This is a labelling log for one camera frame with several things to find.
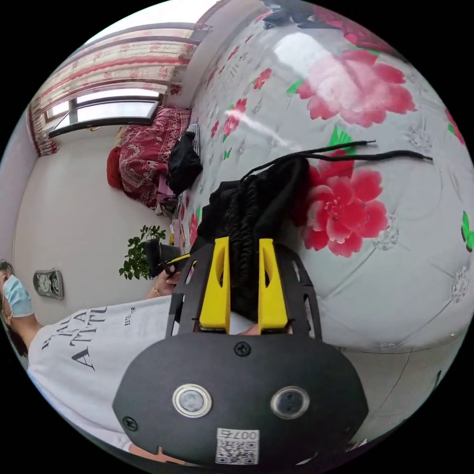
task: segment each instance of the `qr code sticker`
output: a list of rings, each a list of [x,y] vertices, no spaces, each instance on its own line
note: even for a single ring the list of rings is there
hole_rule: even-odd
[[[258,430],[217,430],[216,464],[258,464]]]

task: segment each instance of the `green plant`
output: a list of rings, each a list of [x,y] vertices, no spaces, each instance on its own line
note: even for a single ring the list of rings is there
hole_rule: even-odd
[[[125,255],[123,267],[118,271],[119,275],[123,275],[126,279],[131,280],[140,277],[146,280],[150,279],[150,268],[148,266],[147,255],[145,253],[145,245],[152,239],[166,238],[166,232],[161,231],[159,226],[143,226],[140,230],[139,237],[128,239],[128,253]]]

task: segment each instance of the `blue surgical mask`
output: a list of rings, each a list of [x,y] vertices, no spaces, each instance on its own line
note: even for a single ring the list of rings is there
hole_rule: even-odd
[[[31,298],[23,283],[15,276],[11,276],[3,285],[3,296],[8,301],[13,317],[31,316]]]

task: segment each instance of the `red patterned curtain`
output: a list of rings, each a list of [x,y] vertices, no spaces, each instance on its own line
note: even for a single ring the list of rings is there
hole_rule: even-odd
[[[55,105],[86,93],[123,88],[179,95],[186,66],[210,30],[202,23],[144,25],[107,35],[77,50],[30,103],[30,129],[38,156],[58,149],[44,130],[44,112]]]

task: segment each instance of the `floral bedspread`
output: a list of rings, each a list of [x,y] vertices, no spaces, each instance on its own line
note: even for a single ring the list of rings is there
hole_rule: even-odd
[[[355,161],[355,150],[337,152],[345,162],[314,160],[282,240],[313,280],[326,342],[396,352],[459,334],[474,306],[474,170],[453,117],[413,66],[358,25],[327,16],[340,29],[264,30],[263,17],[200,85],[192,121],[204,171],[180,209],[183,250],[211,192],[258,165],[353,140],[376,140],[360,153],[418,151],[434,161]]]

